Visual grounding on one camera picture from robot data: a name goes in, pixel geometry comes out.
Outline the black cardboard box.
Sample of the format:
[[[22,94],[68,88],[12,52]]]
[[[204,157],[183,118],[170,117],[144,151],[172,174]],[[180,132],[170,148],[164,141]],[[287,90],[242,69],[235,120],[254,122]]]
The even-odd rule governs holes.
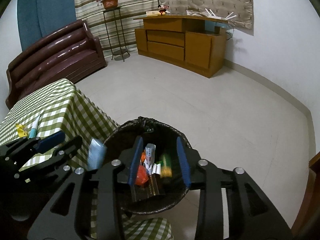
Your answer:
[[[159,174],[152,174],[149,180],[143,185],[134,185],[131,188],[133,202],[139,202],[157,195],[160,195],[161,178]]]

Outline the yellow snack wrapper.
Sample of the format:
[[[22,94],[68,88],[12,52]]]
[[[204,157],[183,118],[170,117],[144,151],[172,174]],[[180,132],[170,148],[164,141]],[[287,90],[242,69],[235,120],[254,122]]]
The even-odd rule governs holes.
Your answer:
[[[29,137],[29,132],[26,126],[22,124],[16,124],[16,131],[20,138],[22,137]]]

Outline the dark red leather sofa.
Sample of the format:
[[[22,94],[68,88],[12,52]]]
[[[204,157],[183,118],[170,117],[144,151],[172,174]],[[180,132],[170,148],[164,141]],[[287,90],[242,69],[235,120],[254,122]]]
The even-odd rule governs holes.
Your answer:
[[[98,37],[85,20],[77,20],[41,38],[8,65],[11,109],[32,92],[60,79],[76,83],[107,66]]]

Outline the black metal plant stand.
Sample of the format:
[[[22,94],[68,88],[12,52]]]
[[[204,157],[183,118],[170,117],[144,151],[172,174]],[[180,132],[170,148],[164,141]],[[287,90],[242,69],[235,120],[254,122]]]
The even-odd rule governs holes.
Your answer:
[[[111,55],[112,55],[111,60],[115,60],[116,57],[121,57],[122,61],[125,62],[125,59],[130,57],[130,52],[129,52],[129,50],[127,48],[127,44],[126,44],[120,9],[121,9],[121,6],[117,6],[116,8],[107,9],[107,10],[104,9],[103,17],[104,17],[104,25],[105,25],[105,29],[106,29],[106,33],[107,33],[107,40],[108,40]],[[111,36],[109,35],[108,26],[107,26],[107,19],[106,19],[106,14],[108,12],[111,12],[113,15],[112,22],[114,23],[114,26],[116,28],[116,38],[118,41],[118,49],[114,49],[112,47]]]

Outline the white teal tube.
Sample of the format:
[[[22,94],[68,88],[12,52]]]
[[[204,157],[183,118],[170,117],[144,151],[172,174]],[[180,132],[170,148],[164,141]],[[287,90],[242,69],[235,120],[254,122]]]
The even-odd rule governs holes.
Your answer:
[[[39,124],[40,115],[36,117],[36,119],[33,121],[31,130],[29,132],[29,139],[35,138],[37,135],[37,127]]]

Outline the brown wooden door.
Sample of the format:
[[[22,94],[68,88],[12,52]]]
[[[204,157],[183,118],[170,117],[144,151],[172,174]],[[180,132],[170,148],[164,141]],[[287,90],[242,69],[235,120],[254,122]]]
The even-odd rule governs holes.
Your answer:
[[[309,161],[304,198],[292,226],[293,239],[319,239],[319,153]]]

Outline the white paper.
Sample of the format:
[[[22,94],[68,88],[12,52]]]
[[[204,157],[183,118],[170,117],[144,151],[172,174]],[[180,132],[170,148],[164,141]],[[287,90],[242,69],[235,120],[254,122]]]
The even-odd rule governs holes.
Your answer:
[[[160,163],[154,163],[152,166],[151,174],[161,174],[161,164]]]

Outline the striped green curtain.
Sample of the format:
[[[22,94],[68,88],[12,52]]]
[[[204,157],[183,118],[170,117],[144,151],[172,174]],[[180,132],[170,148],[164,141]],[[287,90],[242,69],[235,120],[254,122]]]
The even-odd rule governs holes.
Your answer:
[[[114,8],[104,8],[97,0],[74,0],[76,18],[85,20],[98,37],[104,57],[120,49],[136,50],[135,29],[143,26],[140,17],[157,9],[157,0],[118,0]]]

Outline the orange wrapper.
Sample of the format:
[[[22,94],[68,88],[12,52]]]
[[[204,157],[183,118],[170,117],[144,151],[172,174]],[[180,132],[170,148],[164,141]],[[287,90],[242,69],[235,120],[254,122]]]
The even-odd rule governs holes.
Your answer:
[[[141,158],[140,158],[140,163],[143,165],[146,159],[146,153],[145,151],[142,152]]]

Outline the green black small bottle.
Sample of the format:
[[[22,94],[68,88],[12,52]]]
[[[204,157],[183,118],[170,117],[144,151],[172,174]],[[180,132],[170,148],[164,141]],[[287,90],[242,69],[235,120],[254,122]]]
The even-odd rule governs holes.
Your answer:
[[[161,155],[161,178],[171,178],[172,177],[172,165],[171,157],[168,154]]]

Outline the red plastic bag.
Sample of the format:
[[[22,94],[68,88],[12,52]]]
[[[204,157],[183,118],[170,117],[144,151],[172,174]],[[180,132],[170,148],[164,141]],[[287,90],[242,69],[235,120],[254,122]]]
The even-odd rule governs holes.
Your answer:
[[[147,169],[143,165],[139,165],[135,185],[143,187],[149,180]]]

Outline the black lined wicker trash bin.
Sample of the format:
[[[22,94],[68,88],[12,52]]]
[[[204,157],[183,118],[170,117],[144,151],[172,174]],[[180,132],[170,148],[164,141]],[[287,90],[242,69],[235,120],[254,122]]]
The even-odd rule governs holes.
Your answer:
[[[117,127],[104,141],[107,147],[104,163],[118,159],[121,152],[133,148],[136,137],[143,139],[143,149],[147,144],[156,145],[155,163],[161,162],[161,155],[171,157],[172,177],[161,178],[160,195],[133,202],[129,185],[120,183],[119,204],[123,211],[135,215],[153,215],[173,208],[187,194],[177,156],[177,138],[181,137],[188,148],[187,137],[174,127],[153,118],[138,117]]]

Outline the green checkered tablecloth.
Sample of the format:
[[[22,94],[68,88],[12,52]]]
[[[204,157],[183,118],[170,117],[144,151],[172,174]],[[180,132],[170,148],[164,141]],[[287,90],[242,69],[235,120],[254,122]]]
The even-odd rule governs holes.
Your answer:
[[[37,136],[45,138],[64,131],[69,141],[77,135],[82,146],[68,161],[71,168],[87,167],[88,149],[92,139],[104,142],[119,126],[93,103],[71,81],[61,79],[29,94],[9,111],[1,123],[1,144],[18,139],[16,125],[30,130],[38,119]]]

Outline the Mickey Mouse plush toy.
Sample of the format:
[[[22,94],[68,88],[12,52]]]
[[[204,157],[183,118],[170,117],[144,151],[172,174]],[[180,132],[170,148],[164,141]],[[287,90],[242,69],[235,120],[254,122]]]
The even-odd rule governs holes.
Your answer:
[[[168,5],[163,5],[163,4],[160,4],[158,6],[158,10],[159,10],[159,13],[160,15],[166,15],[167,13],[169,13],[170,7]]]

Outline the wooden TV cabinet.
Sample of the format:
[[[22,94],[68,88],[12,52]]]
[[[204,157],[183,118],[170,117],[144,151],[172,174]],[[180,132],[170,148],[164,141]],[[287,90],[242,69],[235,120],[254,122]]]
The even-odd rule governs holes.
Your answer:
[[[226,24],[226,20],[190,15],[142,17],[135,29],[139,55],[157,59],[210,78],[222,67],[227,34],[224,28],[206,31],[207,21]]]

